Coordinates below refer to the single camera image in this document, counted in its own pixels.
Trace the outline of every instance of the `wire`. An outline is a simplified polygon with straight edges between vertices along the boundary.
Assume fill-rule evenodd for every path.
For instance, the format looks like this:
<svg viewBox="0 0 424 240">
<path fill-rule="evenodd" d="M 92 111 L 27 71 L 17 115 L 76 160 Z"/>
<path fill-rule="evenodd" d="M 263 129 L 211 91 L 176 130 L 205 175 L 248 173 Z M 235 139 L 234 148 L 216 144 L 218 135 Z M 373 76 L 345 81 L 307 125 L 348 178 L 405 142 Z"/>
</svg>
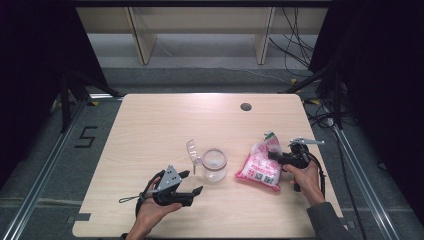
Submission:
<svg viewBox="0 0 424 240">
<path fill-rule="evenodd" d="M 297 7 L 294 8 L 294 23 L 293 23 L 293 25 L 292 25 L 292 22 L 290 21 L 288 15 L 287 15 L 285 9 L 282 8 L 282 10 L 283 10 L 284 16 L 285 16 L 287 23 L 289 24 L 289 27 L 290 27 L 291 32 L 292 32 L 290 38 L 287 37 L 285 34 L 283 34 L 283 36 L 289 40 L 289 43 L 287 45 L 287 50 L 288 50 L 288 47 L 290 46 L 291 43 L 298 45 L 303 59 L 308 60 L 307 65 L 309 66 L 309 62 L 311 61 L 311 57 L 309 56 L 309 54 L 306 50 L 308 50 L 309 52 L 312 53 L 314 48 L 312 48 L 307 43 L 305 43 L 299 35 L 299 27 L 298 27 L 298 24 L 297 24 L 299 8 L 297 8 Z"/>
</svg>

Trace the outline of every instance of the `black cable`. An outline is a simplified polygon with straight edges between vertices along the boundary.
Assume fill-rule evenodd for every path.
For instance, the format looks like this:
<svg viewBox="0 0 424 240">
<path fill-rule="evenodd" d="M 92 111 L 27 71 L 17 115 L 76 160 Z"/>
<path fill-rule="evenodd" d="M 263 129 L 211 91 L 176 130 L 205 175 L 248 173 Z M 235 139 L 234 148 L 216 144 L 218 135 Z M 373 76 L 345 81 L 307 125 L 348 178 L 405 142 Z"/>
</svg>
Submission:
<svg viewBox="0 0 424 240">
<path fill-rule="evenodd" d="M 289 38 L 287 38 L 285 35 L 285 37 L 289 40 L 289 45 L 290 45 L 290 43 L 291 42 L 293 42 L 293 43 L 295 43 L 294 41 L 293 41 L 293 36 L 295 36 L 296 37 L 296 39 L 297 39 L 297 45 L 299 45 L 299 48 L 300 48 L 300 52 L 301 52 L 301 54 L 302 54 L 302 57 L 304 58 L 304 59 L 308 59 L 309 60 L 309 62 L 310 62 L 310 57 L 309 57 L 309 55 L 306 53 L 306 51 L 305 51 L 305 46 L 303 46 L 303 44 L 305 44 L 307 47 L 306 48 L 309 48 L 309 50 L 310 51 L 313 51 L 313 48 L 311 47 L 311 46 L 309 46 L 308 44 L 306 44 L 301 38 L 300 38 L 300 36 L 299 36 L 299 27 L 298 27 L 298 25 L 297 25 L 297 17 L 298 17 L 298 12 L 299 12 L 299 8 L 294 8 L 294 24 L 292 25 L 292 23 L 291 23 L 291 21 L 290 21 L 290 19 L 288 18 L 288 16 L 287 16 L 287 14 L 286 14 L 286 11 L 285 11 L 285 9 L 284 8 L 282 8 L 282 10 L 283 10 L 283 13 L 284 13 L 284 16 L 285 16 L 285 18 L 286 18 L 286 20 L 287 20 L 287 23 L 289 24 L 289 26 L 290 26 L 290 29 L 291 29 L 291 31 L 292 31 L 292 35 L 291 35 L 291 37 L 290 37 L 290 39 Z"/>
<path fill-rule="evenodd" d="M 298 56 L 296 56 L 296 55 L 294 55 L 293 53 L 291 53 L 291 52 L 289 52 L 289 51 L 286 51 L 286 50 L 284 50 L 282 47 L 280 47 L 280 46 L 278 46 L 278 44 L 276 44 L 275 42 L 274 42 L 274 40 L 272 40 L 272 38 L 270 37 L 269 38 L 269 40 L 280 50 L 280 51 L 282 51 L 282 52 L 284 52 L 284 53 L 286 53 L 286 54 L 288 54 L 290 57 L 292 57 L 292 58 L 294 58 L 294 59 L 296 59 L 299 63 L 301 63 L 303 66 L 305 66 L 305 67 L 308 67 L 308 63 L 305 61 L 305 60 L 303 60 L 303 59 L 301 59 L 301 58 L 299 58 Z"/>
<path fill-rule="evenodd" d="M 325 175 L 324 171 L 322 170 L 321 164 L 319 163 L 318 159 L 310 152 L 306 152 L 308 155 L 308 158 L 311 159 L 317 166 L 319 170 L 319 178 L 321 182 L 321 193 L 324 196 L 325 199 Z"/>
</svg>

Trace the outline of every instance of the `pink snack bag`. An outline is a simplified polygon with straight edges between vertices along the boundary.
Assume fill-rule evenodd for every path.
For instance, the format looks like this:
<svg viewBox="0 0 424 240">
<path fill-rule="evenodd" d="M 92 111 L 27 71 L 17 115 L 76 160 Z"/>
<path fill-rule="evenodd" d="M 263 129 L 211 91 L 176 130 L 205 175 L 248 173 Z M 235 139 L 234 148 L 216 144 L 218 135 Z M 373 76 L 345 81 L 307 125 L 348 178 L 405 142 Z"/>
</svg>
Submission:
<svg viewBox="0 0 424 240">
<path fill-rule="evenodd" d="M 275 160 L 268 159 L 268 151 L 282 154 L 278 138 L 273 132 L 266 133 L 262 142 L 253 145 L 244 162 L 243 169 L 235 176 L 239 179 L 261 183 L 278 192 L 281 190 L 278 185 L 281 165 Z"/>
</svg>

